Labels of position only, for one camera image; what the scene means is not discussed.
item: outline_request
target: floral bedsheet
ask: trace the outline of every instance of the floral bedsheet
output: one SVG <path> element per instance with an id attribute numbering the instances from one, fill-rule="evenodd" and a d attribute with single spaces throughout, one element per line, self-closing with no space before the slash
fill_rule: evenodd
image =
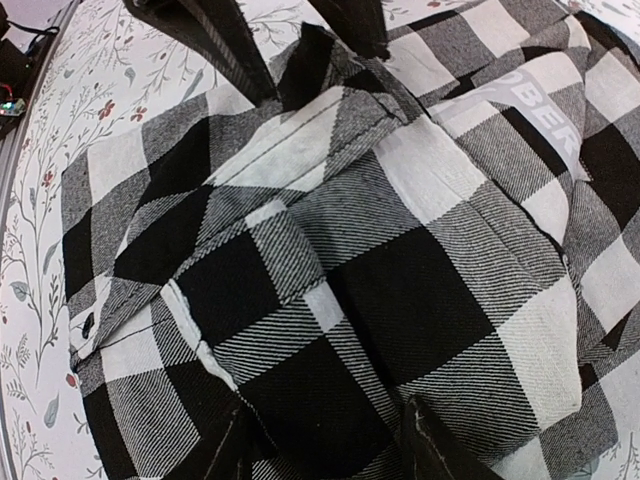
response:
<path id="1" fill-rule="evenodd" d="M 470 0 L 383 0 L 389 27 Z M 265 58 L 323 23 L 305 0 L 245 0 Z M 640 0 L 572 0 L 640 43 Z M 201 57 L 134 20 L 121 0 L 78 7 L 33 105 L 0 263 L 0 384 L 19 480 L 106 478 L 69 370 L 60 240 L 60 174 L 88 145 L 225 83 Z M 576 479 L 640 478 L 640 432 Z"/>

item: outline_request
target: black cable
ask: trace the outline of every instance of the black cable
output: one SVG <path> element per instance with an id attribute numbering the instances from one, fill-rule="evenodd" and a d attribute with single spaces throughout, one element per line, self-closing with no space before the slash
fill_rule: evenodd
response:
<path id="1" fill-rule="evenodd" d="M 7 23 L 9 25 L 11 25 L 12 27 L 17 28 L 18 30 L 22 30 L 24 32 L 27 33 L 33 33 L 36 36 L 33 38 L 33 40 L 31 40 L 31 43 L 29 44 L 29 47 L 27 48 L 27 52 L 26 55 L 30 56 L 31 52 L 33 51 L 33 48 L 36 46 L 36 43 L 38 41 L 38 39 L 40 38 L 40 36 L 45 35 L 45 36 L 55 36 L 58 33 L 60 33 L 60 27 L 48 27 L 45 28 L 44 30 L 39 30 L 37 28 L 31 28 L 31 27 L 25 27 L 24 25 L 20 25 L 19 23 L 16 22 L 12 22 L 11 20 L 7 20 Z"/>
<path id="2" fill-rule="evenodd" d="M 59 27 L 49 27 L 44 30 L 39 30 L 37 28 L 25 27 L 24 25 L 20 25 L 19 23 L 12 22 L 11 20 L 7 20 L 7 23 L 12 27 L 16 27 L 19 30 L 25 31 L 27 33 L 34 33 L 36 35 L 57 35 L 60 33 Z"/>

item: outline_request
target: red flower print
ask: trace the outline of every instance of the red flower print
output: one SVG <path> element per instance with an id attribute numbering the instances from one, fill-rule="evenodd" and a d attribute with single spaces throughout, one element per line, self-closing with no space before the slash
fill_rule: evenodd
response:
<path id="1" fill-rule="evenodd" d="M 107 103 L 104 104 L 104 108 L 101 108 L 98 112 L 98 119 L 104 120 L 109 115 L 111 115 L 111 110 L 113 110 L 113 107 L 115 106 L 116 104 L 113 103 L 113 100 L 107 101 Z"/>
<path id="2" fill-rule="evenodd" d="M 67 373 L 66 380 L 69 386 L 72 388 L 76 388 L 76 386 L 78 385 L 78 382 L 76 382 L 76 377 L 71 375 L 70 373 Z"/>
<path id="3" fill-rule="evenodd" d="M 146 107 L 136 108 L 136 111 L 133 113 L 133 115 L 131 115 L 131 121 L 133 122 L 134 120 L 137 120 L 139 122 L 140 120 L 142 120 L 145 113 L 147 113 Z"/>
<path id="4" fill-rule="evenodd" d="M 44 177 L 42 177 L 42 186 L 49 188 L 52 180 L 53 180 L 53 173 L 51 173 L 51 170 L 49 170 L 47 173 L 44 174 Z"/>

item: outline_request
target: shirt button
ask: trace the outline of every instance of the shirt button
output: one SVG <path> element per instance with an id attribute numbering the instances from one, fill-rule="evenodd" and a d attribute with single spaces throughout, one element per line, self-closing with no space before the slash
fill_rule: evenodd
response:
<path id="1" fill-rule="evenodd" d="M 84 325 L 82 326 L 82 338 L 84 338 L 85 340 L 89 338 L 89 333 L 91 333 L 91 329 L 93 328 L 94 323 L 95 320 L 93 319 L 93 312 L 91 312 L 87 319 L 84 321 Z"/>

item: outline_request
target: black and white plaid shirt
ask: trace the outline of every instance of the black and white plaid shirt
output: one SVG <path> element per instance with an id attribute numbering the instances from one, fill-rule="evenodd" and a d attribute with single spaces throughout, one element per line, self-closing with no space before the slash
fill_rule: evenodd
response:
<path id="1" fill-rule="evenodd" d="M 111 480 L 203 478 L 237 398 L 256 480 L 400 478 L 414 394 L 506 479 L 564 478 L 640 422 L 638 60 L 552 0 L 390 35 L 383 65 L 306 26 L 282 102 L 216 89 L 65 172 L 72 366 Z"/>

